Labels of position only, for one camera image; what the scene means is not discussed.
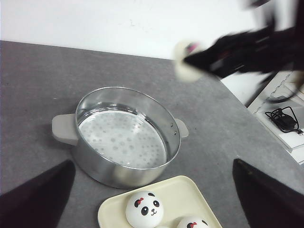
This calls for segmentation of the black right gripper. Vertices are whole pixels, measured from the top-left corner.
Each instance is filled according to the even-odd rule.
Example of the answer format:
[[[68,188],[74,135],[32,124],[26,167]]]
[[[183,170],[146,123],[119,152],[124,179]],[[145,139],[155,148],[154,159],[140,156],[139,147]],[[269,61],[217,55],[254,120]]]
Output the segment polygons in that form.
[[[201,71],[225,78],[236,72],[270,73],[304,68],[304,2],[297,1],[295,25],[276,30],[272,11],[266,26],[256,31],[228,34],[184,62]]]

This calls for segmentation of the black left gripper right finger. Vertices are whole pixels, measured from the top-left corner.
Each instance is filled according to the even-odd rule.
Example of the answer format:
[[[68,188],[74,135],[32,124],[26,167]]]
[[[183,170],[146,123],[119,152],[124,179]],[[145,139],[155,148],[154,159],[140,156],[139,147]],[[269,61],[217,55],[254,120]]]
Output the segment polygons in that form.
[[[233,179],[252,228],[302,228],[304,195],[241,159],[233,161]]]

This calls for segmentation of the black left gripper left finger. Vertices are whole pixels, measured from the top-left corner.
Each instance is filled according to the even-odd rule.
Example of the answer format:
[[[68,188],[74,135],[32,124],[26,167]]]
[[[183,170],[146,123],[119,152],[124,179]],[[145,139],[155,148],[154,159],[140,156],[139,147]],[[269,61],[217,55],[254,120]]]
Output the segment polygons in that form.
[[[68,202],[76,168],[71,160],[0,196],[2,228],[56,228]]]

